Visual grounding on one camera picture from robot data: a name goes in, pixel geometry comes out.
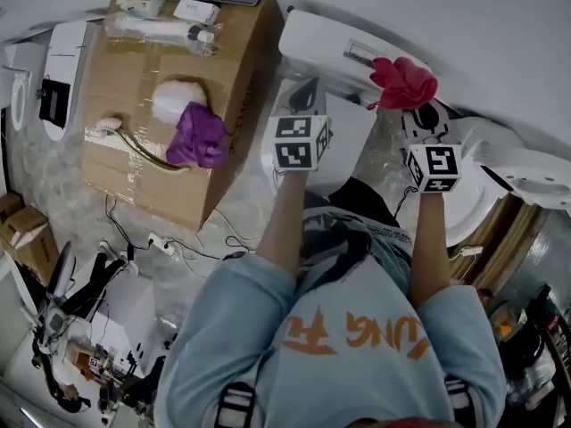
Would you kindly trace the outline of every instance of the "purple cloth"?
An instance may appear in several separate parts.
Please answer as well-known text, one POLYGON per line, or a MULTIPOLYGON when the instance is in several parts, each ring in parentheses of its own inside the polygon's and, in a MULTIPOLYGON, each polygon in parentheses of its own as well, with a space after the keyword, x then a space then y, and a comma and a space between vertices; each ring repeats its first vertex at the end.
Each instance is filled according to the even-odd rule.
POLYGON ((228 150, 220 145, 225 135, 224 122, 217 115, 191 102, 180 116, 177 133, 167 149, 167 162, 217 168, 228 159, 228 150))

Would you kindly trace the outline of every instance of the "power strip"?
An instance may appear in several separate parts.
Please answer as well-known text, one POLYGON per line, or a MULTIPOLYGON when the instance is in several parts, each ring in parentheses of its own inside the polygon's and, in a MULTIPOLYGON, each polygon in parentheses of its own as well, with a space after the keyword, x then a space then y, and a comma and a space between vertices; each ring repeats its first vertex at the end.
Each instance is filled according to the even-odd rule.
POLYGON ((158 247, 167 255, 174 255, 175 248, 169 244, 169 241, 169 239, 158 236, 156 233, 151 232, 149 234, 149 242, 153 243, 153 246, 158 247))

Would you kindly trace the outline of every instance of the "light blue sweatshirt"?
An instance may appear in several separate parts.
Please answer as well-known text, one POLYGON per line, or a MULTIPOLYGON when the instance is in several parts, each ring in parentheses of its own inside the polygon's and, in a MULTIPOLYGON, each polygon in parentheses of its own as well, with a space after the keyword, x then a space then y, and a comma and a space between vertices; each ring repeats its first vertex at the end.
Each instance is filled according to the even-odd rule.
POLYGON ((408 236, 335 208, 306 211, 309 242, 327 241, 332 229, 341 238, 305 247, 297 288, 256 255, 220 263, 167 358, 155 401, 159 428, 210 425, 204 418, 216 415, 225 386, 253 369, 263 426, 453 421, 450 376, 468 387, 477 426, 499 422, 506 383, 474 288, 451 286, 415 311, 406 297, 408 236), (344 256, 363 246, 339 275, 344 256))

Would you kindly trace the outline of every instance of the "red cloth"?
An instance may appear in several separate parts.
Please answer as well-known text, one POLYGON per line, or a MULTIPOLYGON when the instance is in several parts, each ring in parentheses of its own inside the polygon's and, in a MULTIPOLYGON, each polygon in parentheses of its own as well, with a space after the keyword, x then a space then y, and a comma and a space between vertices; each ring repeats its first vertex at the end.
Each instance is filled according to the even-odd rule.
POLYGON ((436 95, 438 81, 433 74, 406 57, 399 57, 394 63, 379 57, 373 66, 375 72, 370 78, 384 90, 381 99, 368 106, 370 110, 378 105, 389 110, 416 110, 436 95))

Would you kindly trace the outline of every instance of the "plastic bag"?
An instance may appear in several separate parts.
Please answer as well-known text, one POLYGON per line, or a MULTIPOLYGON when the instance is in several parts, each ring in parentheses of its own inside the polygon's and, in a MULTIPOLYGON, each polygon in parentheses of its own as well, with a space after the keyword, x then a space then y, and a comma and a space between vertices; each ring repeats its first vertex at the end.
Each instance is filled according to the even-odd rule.
POLYGON ((129 37, 164 45, 184 46, 197 55, 209 56, 216 51, 215 42, 222 24, 165 18, 144 18, 126 12, 107 16, 103 26, 110 37, 129 37))

